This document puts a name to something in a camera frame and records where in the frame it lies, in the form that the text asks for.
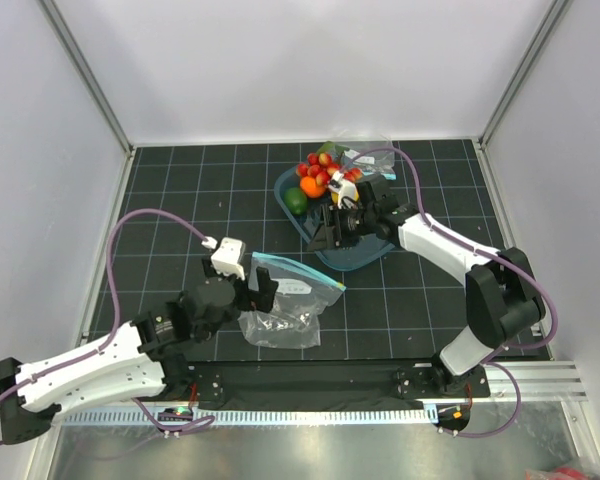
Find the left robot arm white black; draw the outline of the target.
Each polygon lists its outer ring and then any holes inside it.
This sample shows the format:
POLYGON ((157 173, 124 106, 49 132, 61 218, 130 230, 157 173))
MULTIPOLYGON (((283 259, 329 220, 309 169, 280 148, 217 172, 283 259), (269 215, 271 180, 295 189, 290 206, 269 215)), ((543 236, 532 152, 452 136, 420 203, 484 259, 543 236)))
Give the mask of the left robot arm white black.
POLYGON ((0 361, 2 442, 16 445, 46 433, 76 411, 130 399, 180 400, 192 386, 186 352, 210 340, 241 313, 268 313, 278 282, 265 267, 220 272, 202 262, 205 281, 182 291, 108 336, 53 358, 0 361))

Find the clear zip top bag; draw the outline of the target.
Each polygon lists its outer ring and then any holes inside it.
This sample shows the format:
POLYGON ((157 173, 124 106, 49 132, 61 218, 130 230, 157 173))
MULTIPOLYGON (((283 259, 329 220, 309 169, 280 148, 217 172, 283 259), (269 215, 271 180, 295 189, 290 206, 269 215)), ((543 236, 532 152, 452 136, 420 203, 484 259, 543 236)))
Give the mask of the clear zip top bag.
POLYGON ((245 340, 258 347, 306 349, 321 344, 319 316, 346 290, 344 284, 299 261, 255 252, 251 272, 268 270, 278 283, 270 312, 244 312, 239 326, 245 340))

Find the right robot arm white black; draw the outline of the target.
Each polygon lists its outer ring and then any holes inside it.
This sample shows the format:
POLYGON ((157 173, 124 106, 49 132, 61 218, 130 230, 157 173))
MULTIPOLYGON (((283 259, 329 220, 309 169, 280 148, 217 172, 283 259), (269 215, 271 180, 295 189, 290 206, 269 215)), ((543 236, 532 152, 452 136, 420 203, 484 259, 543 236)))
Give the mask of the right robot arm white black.
POLYGON ((466 327, 432 360, 430 382, 443 396, 463 389, 488 357, 546 315, 545 303, 524 252, 497 250, 470 240, 402 204, 383 176, 340 182, 336 199, 312 209, 316 230, 311 251, 356 246, 369 235, 433 263, 465 292, 466 327))

